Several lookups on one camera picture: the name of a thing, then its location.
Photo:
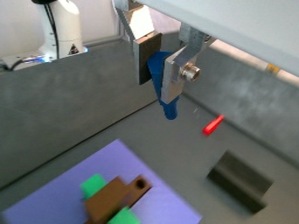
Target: red peg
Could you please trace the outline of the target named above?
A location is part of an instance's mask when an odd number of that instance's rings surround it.
[[[224,119],[224,115],[218,115],[217,118],[214,120],[212,120],[210,123],[204,127],[201,132],[205,135],[209,135],[210,132],[218,127],[218,124],[222,121],[222,119]]]

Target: brown block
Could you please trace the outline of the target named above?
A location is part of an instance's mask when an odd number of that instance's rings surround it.
[[[126,185],[126,189],[129,191],[129,201],[126,205],[129,207],[138,201],[150,187],[150,184],[141,175],[138,175],[134,180]]]
[[[128,204],[129,188],[116,177],[85,201],[89,221],[104,224]]]

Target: green cube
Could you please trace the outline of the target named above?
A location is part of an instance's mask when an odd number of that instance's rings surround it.
[[[104,187],[106,181],[94,174],[85,182],[80,184],[80,190],[82,191],[84,199],[86,200],[93,194]]]
[[[125,206],[106,224],[140,224],[140,220]]]

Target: cable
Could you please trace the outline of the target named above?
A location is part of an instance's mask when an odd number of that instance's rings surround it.
[[[22,59],[18,59],[9,68],[6,68],[8,71],[13,71],[14,68],[22,64],[22,63],[30,63],[30,62],[38,62],[40,59],[44,58],[44,55],[33,55],[30,57],[26,57],[26,58],[22,58]]]
[[[52,8],[48,4],[45,4],[44,9],[45,9],[46,16],[50,23],[50,29],[52,29],[52,33],[54,37],[54,42],[56,42],[56,58],[58,59],[60,58],[60,43],[58,43],[58,34],[56,30],[56,24],[54,24],[53,15],[52,15]]]
[[[13,63],[13,65],[9,67],[8,71],[13,71],[14,68],[16,68],[20,64],[22,64],[22,63],[24,63],[24,60],[22,60],[22,59],[18,59],[18,60]]]

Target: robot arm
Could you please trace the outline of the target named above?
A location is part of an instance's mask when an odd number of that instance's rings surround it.
[[[49,60],[84,53],[80,36],[80,12],[69,0],[32,0],[38,4],[44,44],[40,52]]]

